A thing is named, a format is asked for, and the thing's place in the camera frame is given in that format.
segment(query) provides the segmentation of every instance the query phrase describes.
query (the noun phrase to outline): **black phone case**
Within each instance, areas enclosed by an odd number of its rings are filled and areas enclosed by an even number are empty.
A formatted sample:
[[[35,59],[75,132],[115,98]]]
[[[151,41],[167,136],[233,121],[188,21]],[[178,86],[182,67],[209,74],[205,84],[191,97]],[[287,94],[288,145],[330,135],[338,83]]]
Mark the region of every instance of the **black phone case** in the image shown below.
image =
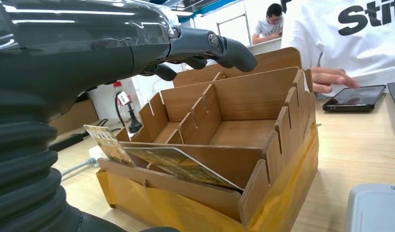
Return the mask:
[[[382,91],[378,94],[376,100],[374,101],[373,104],[361,104],[361,105],[329,105],[327,104],[330,100],[328,100],[324,105],[323,105],[323,110],[326,112],[332,112],[332,113],[352,113],[352,112],[370,112],[373,109],[375,109],[375,104],[378,102],[378,99],[381,97],[383,94],[386,85],[376,85],[376,86],[366,86],[366,87],[377,87],[377,86],[382,86],[383,89]],[[345,89],[349,88],[344,88],[341,90],[339,93],[337,93],[334,97],[335,98],[337,95],[339,95],[342,91]]]

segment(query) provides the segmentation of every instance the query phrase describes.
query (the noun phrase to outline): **cardboard organizer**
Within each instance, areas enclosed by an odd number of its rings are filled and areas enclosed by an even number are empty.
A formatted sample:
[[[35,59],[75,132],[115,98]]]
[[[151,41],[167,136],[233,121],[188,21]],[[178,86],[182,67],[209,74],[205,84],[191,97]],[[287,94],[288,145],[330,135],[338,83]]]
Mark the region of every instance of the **cardboard organizer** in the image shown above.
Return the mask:
[[[318,164],[311,75],[294,48],[256,57],[250,73],[179,73],[140,110],[144,127],[117,135],[123,147],[178,148],[243,193],[176,178],[127,150],[136,167],[99,160],[111,207],[182,232],[291,230]]]

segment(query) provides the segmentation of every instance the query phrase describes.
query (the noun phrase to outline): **hair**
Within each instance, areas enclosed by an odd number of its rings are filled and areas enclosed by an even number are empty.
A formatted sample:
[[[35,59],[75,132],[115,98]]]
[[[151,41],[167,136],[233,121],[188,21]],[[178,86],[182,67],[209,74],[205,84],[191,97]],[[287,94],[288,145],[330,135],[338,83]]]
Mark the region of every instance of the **hair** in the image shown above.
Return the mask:
[[[272,17],[273,15],[274,16],[281,16],[282,12],[283,12],[282,6],[280,6],[280,4],[273,3],[268,7],[266,14],[268,17]]]

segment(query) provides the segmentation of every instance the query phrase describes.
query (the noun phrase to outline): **robotic arm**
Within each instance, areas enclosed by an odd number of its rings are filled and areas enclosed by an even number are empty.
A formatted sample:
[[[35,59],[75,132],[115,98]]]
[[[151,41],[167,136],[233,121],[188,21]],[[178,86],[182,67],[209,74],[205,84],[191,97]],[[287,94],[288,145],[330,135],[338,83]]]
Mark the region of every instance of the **robotic arm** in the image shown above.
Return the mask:
[[[48,123],[98,85],[173,80],[163,62],[256,66],[239,42],[176,21],[134,0],[0,0],[0,232],[123,231],[67,204]]]

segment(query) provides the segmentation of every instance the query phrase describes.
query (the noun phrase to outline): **smartphone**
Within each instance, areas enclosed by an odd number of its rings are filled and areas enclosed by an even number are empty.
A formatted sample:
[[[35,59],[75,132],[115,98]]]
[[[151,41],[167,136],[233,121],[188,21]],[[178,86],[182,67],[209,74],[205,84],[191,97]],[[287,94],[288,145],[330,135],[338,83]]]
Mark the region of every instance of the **smartphone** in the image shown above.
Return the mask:
[[[385,85],[345,88],[323,105],[327,112],[369,112],[385,90]]]

